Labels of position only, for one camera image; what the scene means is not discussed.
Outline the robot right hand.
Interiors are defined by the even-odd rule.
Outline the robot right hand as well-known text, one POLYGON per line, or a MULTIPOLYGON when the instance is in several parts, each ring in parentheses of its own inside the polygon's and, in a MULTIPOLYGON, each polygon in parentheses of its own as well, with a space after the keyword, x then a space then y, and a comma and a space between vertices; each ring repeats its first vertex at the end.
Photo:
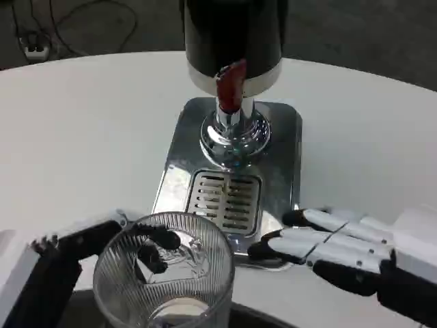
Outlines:
POLYGON ((405 210, 387 225, 347 210, 301 209, 248 249, 255 261, 306 266, 328 283, 376 296, 394 312, 436 326, 436 211, 405 210))

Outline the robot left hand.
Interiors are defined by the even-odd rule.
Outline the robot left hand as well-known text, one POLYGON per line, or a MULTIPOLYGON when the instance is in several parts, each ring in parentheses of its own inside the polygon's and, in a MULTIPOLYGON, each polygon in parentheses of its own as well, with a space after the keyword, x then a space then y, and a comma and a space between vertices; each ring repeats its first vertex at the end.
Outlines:
POLYGON ((80 262, 100 255, 123 230, 166 250, 180 237, 165 225, 137 223, 139 214, 117 209, 30 239, 1 231, 1 326, 56 327, 82 272, 80 262))

